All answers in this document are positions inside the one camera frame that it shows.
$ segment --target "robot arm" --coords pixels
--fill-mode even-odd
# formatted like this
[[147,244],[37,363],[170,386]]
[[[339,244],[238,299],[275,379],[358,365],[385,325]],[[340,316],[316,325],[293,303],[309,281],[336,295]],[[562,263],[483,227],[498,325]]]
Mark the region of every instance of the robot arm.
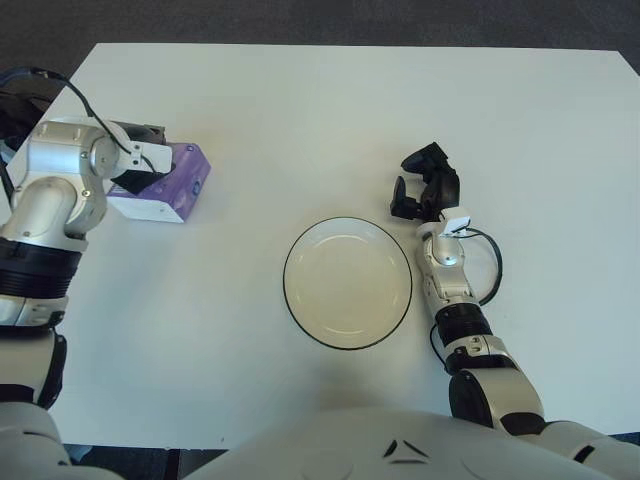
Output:
[[[106,213],[104,180],[148,172],[143,156],[158,172],[171,168],[170,147],[134,142],[119,125],[105,124],[109,132],[91,118],[38,125],[11,217],[0,228],[0,464],[8,478],[41,478],[69,464],[44,409],[62,387],[66,342],[55,326],[64,317],[86,233]],[[80,470],[73,478],[118,478]]]
[[501,430],[616,479],[640,476],[640,449],[573,422],[546,422],[540,398],[504,342],[493,334],[464,274],[469,214],[458,207],[459,181],[433,143],[403,162],[431,183],[420,202],[405,195],[398,177],[391,213],[426,221],[418,228],[417,262],[427,307],[445,347],[454,417]]

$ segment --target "silver robot arm segment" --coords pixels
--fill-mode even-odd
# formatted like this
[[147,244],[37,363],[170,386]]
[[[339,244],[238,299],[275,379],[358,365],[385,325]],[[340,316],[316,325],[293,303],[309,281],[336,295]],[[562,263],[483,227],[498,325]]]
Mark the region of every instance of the silver robot arm segment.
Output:
[[132,142],[123,128],[106,124],[111,132],[91,118],[38,125],[27,140],[27,171],[15,188],[11,217],[0,228],[3,478],[120,478],[93,468],[60,470],[69,458],[44,410],[62,387],[66,342],[55,326],[64,317],[86,233],[106,213],[103,181],[126,170],[146,171],[142,152],[157,171],[171,168],[170,147]]

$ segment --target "white plate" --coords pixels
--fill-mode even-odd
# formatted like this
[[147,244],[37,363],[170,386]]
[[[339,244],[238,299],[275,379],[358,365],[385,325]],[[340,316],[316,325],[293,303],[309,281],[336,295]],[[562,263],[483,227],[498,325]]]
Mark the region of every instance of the white plate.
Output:
[[353,350],[378,343],[411,301],[411,269],[396,241],[358,218],[331,218],[305,231],[284,267],[284,294],[311,337]]

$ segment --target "floor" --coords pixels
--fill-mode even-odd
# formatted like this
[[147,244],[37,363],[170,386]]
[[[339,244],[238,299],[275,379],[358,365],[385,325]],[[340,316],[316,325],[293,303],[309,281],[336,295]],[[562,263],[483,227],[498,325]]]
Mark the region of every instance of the floor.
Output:
[[[639,0],[0,0],[0,12],[0,69],[70,75],[96,42],[204,42],[618,50],[640,72]],[[98,447],[81,463],[169,480],[219,454],[176,452]]]

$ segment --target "black wire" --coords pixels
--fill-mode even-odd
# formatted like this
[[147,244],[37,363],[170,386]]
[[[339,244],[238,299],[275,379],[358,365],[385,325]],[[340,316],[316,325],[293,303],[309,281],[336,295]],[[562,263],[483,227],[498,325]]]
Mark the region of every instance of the black wire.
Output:
[[433,332],[437,326],[438,324],[434,323],[433,327],[431,327],[431,331],[429,332],[429,342],[431,343],[431,349],[433,350],[433,353],[435,353],[438,356],[438,360],[440,360],[440,363],[446,366],[446,364],[444,363],[444,359],[442,358],[442,356],[440,355],[440,352],[438,352],[438,349],[436,348],[435,343],[433,343]]
[[[56,77],[52,77],[52,78],[55,78],[56,80],[59,80],[60,82],[64,83],[67,87],[69,87],[69,89],[73,93],[75,93],[76,96],[82,102],[82,105],[84,106],[84,109],[86,110],[87,115],[89,117],[93,117],[93,118],[96,119],[96,121],[100,124],[100,126],[109,134],[109,136],[111,137],[111,140],[113,140],[113,143],[115,143],[118,146],[118,148],[120,148],[120,150],[122,150],[127,155],[131,155],[131,150],[125,148],[120,143],[120,141],[116,138],[116,136],[111,131],[111,129],[105,125],[105,123],[98,116],[98,114],[95,112],[95,110],[93,108],[91,108],[91,105],[89,105],[89,101],[87,100],[87,98],[82,94],[82,92],[80,90],[78,90],[76,88],[76,86],[73,83],[71,83],[71,81],[67,77],[65,77],[63,75],[60,75],[60,74],[57,74]],[[144,155],[140,154],[140,158],[142,158],[142,161],[147,164],[147,166],[151,169],[151,171],[153,173],[157,173],[156,169],[153,167],[153,164],[149,161],[149,159],[147,157],[145,157]]]
[[[491,245],[491,248],[493,249],[493,253],[496,256],[496,262],[498,264],[498,273],[497,273],[496,278],[495,278],[495,280],[493,282],[493,286],[491,287],[491,290],[489,290],[489,293],[487,293],[478,302],[480,305],[486,305],[491,300],[493,300],[493,297],[496,296],[496,294],[498,293],[498,290],[500,289],[500,283],[502,282],[502,270],[503,270],[502,253],[500,252],[500,247],[498,246],[496,241],[493,239],[493,237],[491,237],[491,235],[489,235],[487,233],[484,233],[482,230],[478,230],[477,228],[471,228],[469,226],[467,226],[466,229],[469,230],[470,232],[474,232],[473,235],[465,235],[464,237],[454,237],[454,238],[459,238],[459,239],[462,240],[462,239],[465,239],[465,238],[484,237],[489,242],[489,244]],[[436,356],[438,357],[438,360],[440,360],[440,363],[442,363],[442,365],[444,365],[445,368],[446,368],[446,363],[445,363],[444,359],[442,358],[442,355],[440,355],[440,352],[438,352],[438,349],[436,348],[435,343],[433,343],[433,332],[435,331],[437,326],[438,326],[438,324],[435,323],[431,327],[431,331],[429,332],[429,343],[431,343],[431,349],[433,350],[433,353],[436,354]]]
[[[87,115],[89,117],[93,117],[96,119],[96,121],[100,124],[100,126],[104,128],[104,130],[109,134],[109,137],[111,137],[111,140],[113,140],[113,142],[118,146],[118,148],[120,148],[127,155],[131,155],[131,150],[125,148],[120,143],[120,141],[116,138],[115,134],[111,131],[111,129],[105,125],[105,123],[98,116],[95,110],[91,108],[91,105],[89,105],[89,100],[87,100],[87,97],[85,97],[82,94],[82,92],[73,83],[71,83],[71,81],[67,77],[65,77],[61,73],[53,72],[51,70],[46,70],[44,68],[39,68],[39,67],[16,67],[10,70],[6,70],[2,72],[2,74],[0,74],[0,86],[3,87],[4,85],[12,81],[14,78],[21,77],[21,76],[30,76],[30,75],[35,75],[37,77],[58,81],[64,84],[66,87],[68,87],[80,99],[80,101],[82,102],[82,106],[87,112]],[[156,169],[154,168],[153,164],[149,161],[147,157],[141,154],[140,158],[144,163],[147,164],[147,166],[149,167],[149,169],[151,169],[153,173],[158,173],[156,172]]]
[[464,230],[465,228],[467,228],[469,225],[471,225],[471,220],[469,220],[466,225],[458,227],[455,230],[451,230],[451,233],[458,233],[458,232]]
[[502,253],[500,252],[500,247],[498,246],[496,241],[493,239],[493,237],[491,237],[491,235],[484,233],[482,230],[478,230],[477,228],[467,227],[467,230],[469,230],[470,232],[474,232],[474,235],[467,235],[464,237],[457,237],[457,238],[465,239],[465,238],[473,238],[477,236],[484,237],[487,240],[487,242],[489,242],[489,245],[491,245],[491,248],[493,249],[493,253],[496,256],[496,263],[498,264],[498,273],[496,275],[496,279],[493,281],[493,286],[491,287],[491,290],[489,290],[489,293],[487,293],[478,302],[480,305],[486,305],[491,300],[493,300],[493,297],[496,296],[496,294],[498,293],[498,290],[500,289],[500,283],[502,282],[502,270],[503,270]]

